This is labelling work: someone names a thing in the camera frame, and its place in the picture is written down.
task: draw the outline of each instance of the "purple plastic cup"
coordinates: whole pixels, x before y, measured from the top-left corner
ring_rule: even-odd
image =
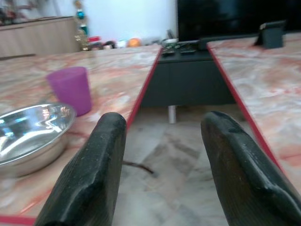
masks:
[[[88,113],[91,96],[85,67],[69,67],[47,76],[47,80],[60,102],[71,105],[77,116]]]

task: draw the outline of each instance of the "red table edge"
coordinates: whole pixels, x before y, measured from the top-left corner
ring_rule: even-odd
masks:
[[[127,120],[127,129],[130,128],[130,126],[132,125],[135,116],[139,110],[140,104],[142,102],[142,99],[144,97],[144,94],[146,92],[146,89],[151,81],[151,78],[155,72],[156,69],[156,65],[158,63],[158,60],[161,57],[161,51],[162,48],[159,50],[158,55],[156,56],[156,59],[154,61],[154,64],[152,65],[152,69],[150,70],[149,74],[146,77],[146,80],[140,90],[140,93],[138,95],[138,98],[136,99],[136,102],[134,104],[133,110],[130,113],[130,116]],[[33,225],[35,222],[36,218],[31,218],[31,217],[20,217],[20,216],[16,216],[16,215],[11,215],[11,216],[6,216],[6,215],[0,215],[0,223],[6,223],[6,224],[11,224],[11,225]]]
[[[250,123],[250,126],[252,128],[252,131],[254,132],[259,144],[261,145],[264,152],[267,154],[267,156],[279,167],[279,169],[283,172],[284,170],[276,160],[274,154],[272,153],[270,147],[268,146],[267,142],[265,141],[263,135],[260,133],[258,127],[256,126],[256,122],[251,117],[250,113],[248,112],[248,109],[244,105],[242,99],[239,97],[238,92],[236,91],[234,85],[232,84],[231,80],[228,78],[226,71],[224,70],[220,60],[215,56],[213,50],[210,48],[210,45],[207,44],[207,49],[209,50],[209,53],[211,54],[216,66],[218,67],[219,71],[222,74],[222,77],[224,81],[226,82],[231,94],[233,95],[235,101],[238,103],[238,106],[240,107],[240,110],[242,111],[244,117],[246,120]]]

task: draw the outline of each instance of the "tiled floor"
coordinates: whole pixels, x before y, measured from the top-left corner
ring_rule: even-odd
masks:
[[[201,140],[200,122],[211,110],[228,113],[251,133],[236,105],[141,109],[127,135],[124,159],[158,173],[124,166],[113,226],[227,226]]]

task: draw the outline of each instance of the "pink marble tabletop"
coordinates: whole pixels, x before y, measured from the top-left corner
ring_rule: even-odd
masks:
[[[301,33],[284,40],[276,49],[254,38],[208,49],[262,148],[301,193]]]
[[[88,69],[93,102],[92,110],[76,118],[67,132],[69,144],[64,153],[42,170],[18,179],[13,191],[15,201],[6,208],[0,208],[0,222],[32,224],[63,167],[84,144],[104,113],[120,113],[129,126],[159,53],[159,46],[148,46],[0,61],[0,114],[45,100],[57,101],[46,76],[71,66]]]

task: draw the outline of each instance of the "black television screen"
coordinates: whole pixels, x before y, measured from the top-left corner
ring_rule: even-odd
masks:
[[[301,0],[178,0],[179,41],[255,33],[277,20],[301,30]]]

